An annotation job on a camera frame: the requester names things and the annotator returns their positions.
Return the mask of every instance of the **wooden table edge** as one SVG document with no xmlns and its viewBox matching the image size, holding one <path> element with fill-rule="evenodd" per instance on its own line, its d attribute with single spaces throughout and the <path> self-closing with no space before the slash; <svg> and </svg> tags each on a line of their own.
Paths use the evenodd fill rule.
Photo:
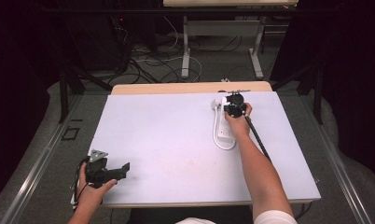
<svg viewBox="0 0 375 224">
<path fill-rule="evenodd" d="M 267 81 L 120 84 L 113 88 L 111 95 L 209 93 L 219 91 L 272 91 L 272 88 Z"/>
<path fill-rule="evenodd" d="M 164 0 L 165 7 L 270 7 L 270 6 L 294 6 L 299 0 L 280 0 L 274 1 L 238 1 L 238 2 L 219 2 L 219 1 L 199 1 L 191 2 L 187 0 Z"/>
</svg>

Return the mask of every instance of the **forearm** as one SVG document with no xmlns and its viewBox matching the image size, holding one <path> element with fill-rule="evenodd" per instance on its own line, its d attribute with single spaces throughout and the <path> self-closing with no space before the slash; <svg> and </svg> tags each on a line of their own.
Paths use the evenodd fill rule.
<svg viewBox="0 0 375 224">
<path fill-rule="evenodd" d="M 251 194 L 254 218 L 268 210 L 281 210 L 293 216 L 281 180 L 271 162 L 247 134 L 237 136 L 243 175 Z"/>
<path fill-rule="evenodd" d="M 91 217 L 95 212 L 95 208 L 92 206 L 86 206 L 85 204 L 81 204 L 79 206 L 76 208 L 76 211 L 69 220 L 68 224 L 90 223 Z"/>
</svg>

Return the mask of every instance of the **white desk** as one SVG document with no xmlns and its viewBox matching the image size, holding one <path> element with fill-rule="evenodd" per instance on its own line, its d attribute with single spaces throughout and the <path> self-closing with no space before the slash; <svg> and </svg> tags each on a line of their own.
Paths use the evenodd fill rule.
<svg viewBox="0 0 375 224">
<path fill-rule="evenodd" d="M 255 82 L 230 83 L 230 86 L 239 86 L 238 89 L 256 86 L 250 83 Z M 268 86 L 265 82 L 258 83 L 260 87 Z M 218 84 L 200 83 L 198 87 L 229 91 L 228 84 Z M 90 149 L 109 153 L 108 169 L 130 162 L 131 170 L 126 179 L 105 195 L 103 206 L 250 204 L 238 147 L 222 150 L 212 138 L 214 111 L 210 104 L 228 94 L 160 94 L 165 86 L 169 87 L 165 90 L 173 92 L 192 92 L 195 85 L 152 84 L 151 88 L 136 85 L 137 89 L 156 94 L 127 91 L 108 96 Z M 122 87 L 113 94 L 120 93 Z M 243 96 L 254 108 L 251 118 L 290 202 L 319 199 L 321 196 L 276 92 L 251 91 Z"/>
<path fill-rule="evenodd" d="M 298 0 L 164 0 L 166 7 L 264 7 L 264 6 L 293 6 Z M 254 47 L 249 54 L 254 66 L 255 76 L 263 78 L 257 52 L 266 18 L 259 21 L 188 21 L 184 17 L 184 59 L 182 62 L 181 77 L 188 77 L 190 48 L 188 37 L 190 35 L 243 35 L 254 36 Z"/>
</svg>

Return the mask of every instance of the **person's left hand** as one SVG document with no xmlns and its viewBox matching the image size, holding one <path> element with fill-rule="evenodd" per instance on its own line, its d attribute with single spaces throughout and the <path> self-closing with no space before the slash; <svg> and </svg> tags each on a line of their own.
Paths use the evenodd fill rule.
<svg viewBox="0 0 375 224">
<path fill-rule="evenodd" d="M 88 186 L 86 181 L 86 166 L 83 163 L 79 171 L 79 185 L 77 187 L 77 208 L 69 223 L 89 223 L 91 216 L 100 205 L 104 195 L 114 187 L 118 181 L 109 180 L 100 188 Z"/>
</svg>

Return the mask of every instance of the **black curtain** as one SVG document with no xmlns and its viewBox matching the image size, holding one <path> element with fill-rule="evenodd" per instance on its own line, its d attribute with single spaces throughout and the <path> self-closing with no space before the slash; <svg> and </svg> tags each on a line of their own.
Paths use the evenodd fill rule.
<svg viewBox="0 0 375 224">
<path fill-rule="evenodd" d="M 43 119 L 47 87 L 58 79 L 26 9 L 0 1 L 0 192 Z"/>
<path fill-rule="evenodd" d="M 375 173 L 375 1 L 300 0 L 298 7 L 341 10 L 337 18 L 293 19 L 271 78 L 324 52 L 324 97 L 338 122 L 340 151 Z"/>
</svg>

